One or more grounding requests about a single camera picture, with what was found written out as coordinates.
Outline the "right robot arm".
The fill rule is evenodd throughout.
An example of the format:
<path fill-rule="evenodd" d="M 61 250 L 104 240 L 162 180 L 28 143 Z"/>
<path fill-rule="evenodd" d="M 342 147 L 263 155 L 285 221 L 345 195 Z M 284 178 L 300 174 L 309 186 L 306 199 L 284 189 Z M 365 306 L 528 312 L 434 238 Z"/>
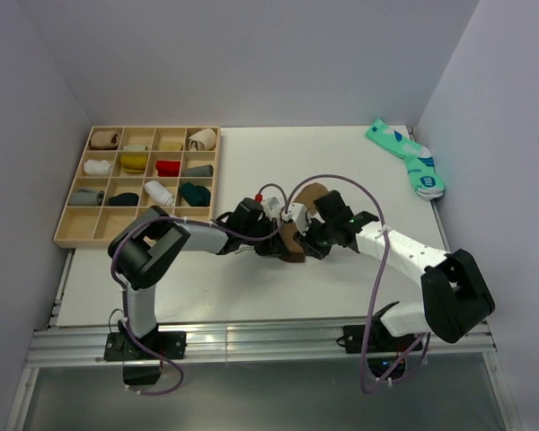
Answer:
<path fill-rule="evenodd" d="M 395 302 L 373 317 L 371 339 L 382 350 L 402 336 L 427 332 L 454 344 L 495 311 L 471 253 L 429 247 L 389 228 L 377 215 L 353 213 L 336 190 L 311 207 L 294 203 L 282 217 L 296 227 L 295 241 L 308 256 L 324 259 L 337 245 L 377 258 L 416 283 L 421 301 Z"/>

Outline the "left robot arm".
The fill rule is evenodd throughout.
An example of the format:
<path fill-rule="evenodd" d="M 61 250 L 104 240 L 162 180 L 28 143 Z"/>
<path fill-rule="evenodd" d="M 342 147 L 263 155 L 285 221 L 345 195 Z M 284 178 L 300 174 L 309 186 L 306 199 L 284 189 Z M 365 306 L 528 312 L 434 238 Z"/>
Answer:
<path fill-rule="evenodd" d="M 155 288 L 182 251 L 224 256 L 241 246 L 261 246 L 278 236 L 279 202 L 244 198 L 232 212 L 200 222 L 152 206 L 108 248 L 110 275 L 121 286 L 125 349 L 136 358 L 157 347 Z"/>

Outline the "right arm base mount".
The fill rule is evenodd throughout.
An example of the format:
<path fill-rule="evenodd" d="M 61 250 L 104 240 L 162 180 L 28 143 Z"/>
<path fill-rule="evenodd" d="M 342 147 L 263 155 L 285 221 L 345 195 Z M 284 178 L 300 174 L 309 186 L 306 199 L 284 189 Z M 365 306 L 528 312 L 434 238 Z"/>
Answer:
<path fill-rule="evenodd" d="M 342 335 L 336 344 L 345 349 L 348 355 L 359 354 L 362 348 L 365 325 L 346 325 L 342 327 Z M 397 360 L 401 353 L 416 340 L 409 334 L 399 338 L 393 337 L 383 325 L 373 323 L 369 333 L 367 352 L 371 354 L 386 353 L 385 357 L 369 357 L 367 365 L 373 376 L 380 378 Z"/>

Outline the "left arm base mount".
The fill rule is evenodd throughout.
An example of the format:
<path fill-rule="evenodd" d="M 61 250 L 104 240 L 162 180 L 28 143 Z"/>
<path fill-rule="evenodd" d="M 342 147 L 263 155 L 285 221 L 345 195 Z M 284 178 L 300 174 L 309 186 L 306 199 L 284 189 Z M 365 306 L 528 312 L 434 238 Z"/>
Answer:
<path fill-rule="evenodd" d="M 183 359 L 186 348 L 184 331 L 153 330 L 140 339 L 140 342 L 155 353 L 168 359 Z M 156 360 L 136 345 L 125 328 L 119 327 L 106 339 L 103 360 L 105 362 L 121 362 L 122 379 L 125 384 L 133 386 L 151 386 L 158 382 L 162 375 L 163 365 L 128 365 L 129 362 Z"/>

